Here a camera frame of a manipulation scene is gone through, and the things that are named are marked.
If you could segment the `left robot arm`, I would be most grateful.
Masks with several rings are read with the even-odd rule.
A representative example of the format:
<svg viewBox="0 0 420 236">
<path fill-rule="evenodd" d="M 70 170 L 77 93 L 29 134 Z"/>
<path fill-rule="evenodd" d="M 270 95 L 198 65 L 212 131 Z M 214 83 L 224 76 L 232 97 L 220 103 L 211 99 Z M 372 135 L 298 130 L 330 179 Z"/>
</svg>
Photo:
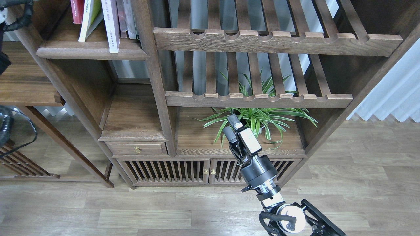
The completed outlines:
<svg viewBox="0 0 420 236">
<path fill-rule="evenodd" d="M 22 5 L 22 4 L 24 4 L 23 15 L 20 16 L 20 17 L 17 17 L 15 22 L 8 25 L 8 24 L 6 24 L 5 19 L 2 20 L 2 22 L 1 22 L 1 40 L 3 39 L 3 35 L 4 35 L 5 32 L 16 31 L 20 28 L 23 28 L 23 27 L 26 27 L 26 26 L 30 25 L 31 17 L 33 16 L 33 0 L 2 0 L 1 1 L 1 4 L 0 4 L 1 14 L 6 13 L 7 9 L 11 6 L 17 6 L 17 5 Z M 22 112 L 17 111 L 17 113 L 23 115 L 24 118 L 27 119 L 27 121 L 30 123 L 30 125 L 31 125 L 31 127 L 33 128 L 33 131 L 34 131 L 34 138 L 30 142 L 22 144 L 22 145 L 20 145 L 16 148 L 13 148 L 10 151 L 6 151 L 5 153 L 1 154 L 1 159 L 6 157 L 9 154 L 14 153 L 15 151 L 18 151 L 22 147 L 33 143 L 37 139 L 38 133 L 37 133 L 37 130 L 36 130 L 36 127 L 35 127 L 33 121 L 28 116 L 24 115 Z M 2 117 L 1 133 L 0 133 L 0 136 L 1 136 L 0 142 L 1 142 L 1 147 L 2 147 L 10 139 L 11 132 L 12 132 L 12 126 L 13 126 L 13 123 L 14 123 L 14 116 L 13 116 L 12 109 L 10 109 L 6 106 L 1 106 L 0 107 L 0 114 L 1 114 L 1 117 Z"/>
</svg>

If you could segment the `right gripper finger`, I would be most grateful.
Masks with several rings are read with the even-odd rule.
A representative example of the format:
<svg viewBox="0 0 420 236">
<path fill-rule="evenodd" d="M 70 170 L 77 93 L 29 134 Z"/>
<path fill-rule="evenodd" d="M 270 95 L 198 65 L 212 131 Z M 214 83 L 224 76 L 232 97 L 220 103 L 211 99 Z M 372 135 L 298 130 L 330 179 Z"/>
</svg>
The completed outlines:
<svg viewBox="0 0 420 236">
<path fill-rule="evenodd" d="M 237 137 L 234 133 L 234 131 L 232 130 L 232 127 L 224 127 L 222 129 L 225 137 L 228 139 L 229 143 L 236 143 L 237 142 Z"/>
<path fill-rule="evenodd" d="M 240 122 L 236 114 L 229 115 L 227 120 L 233 130 L 237 131 L 243 129 L 243 124 Z"/>
</svg>

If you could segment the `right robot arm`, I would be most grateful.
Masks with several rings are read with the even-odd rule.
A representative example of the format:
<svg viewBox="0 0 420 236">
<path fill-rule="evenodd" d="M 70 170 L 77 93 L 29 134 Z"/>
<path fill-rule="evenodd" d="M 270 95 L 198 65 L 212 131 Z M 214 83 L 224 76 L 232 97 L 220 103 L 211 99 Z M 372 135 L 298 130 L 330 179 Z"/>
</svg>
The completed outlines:
<svg viewBox="0 0 420 236">
<path fill-rule="evenodd" d="M 313 236 L 345 235 L 309 201 L 286 203 L 280 187 L 274 183 L 278 172 L 266 155 L 258 155 L 262 148 L 251 129 L 245 127 L 235 114 L 228 116 L 227 120 L 230 126 L 223 132 L 229 140 L 230 151 L 242 166 L 240 174 L 247 184 L 242 191 L 257 192 L 263 207 L 259 222 L 270 236 L 299 233 L 306 225 L 310 225 Z"/>
</svg>

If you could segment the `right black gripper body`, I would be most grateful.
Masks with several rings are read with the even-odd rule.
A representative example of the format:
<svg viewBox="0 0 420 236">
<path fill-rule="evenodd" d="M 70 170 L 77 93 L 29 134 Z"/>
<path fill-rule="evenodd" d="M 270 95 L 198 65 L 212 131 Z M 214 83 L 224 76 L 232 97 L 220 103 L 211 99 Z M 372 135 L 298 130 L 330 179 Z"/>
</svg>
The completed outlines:
<svg viewBox="0 0 420 236">
<path fill-rule="evenodd" d="M 258 155 L 262 147 L 251 129 L 243 127 L 242 130 L 233 131 L 237 142 L 229 143 L 229 149 L 242 166 L 240 174 L 247 184 L 243 190 L 277 191 L 279 187 L 273 182 L 277 170 L 267 155 Z"/>
</svg>

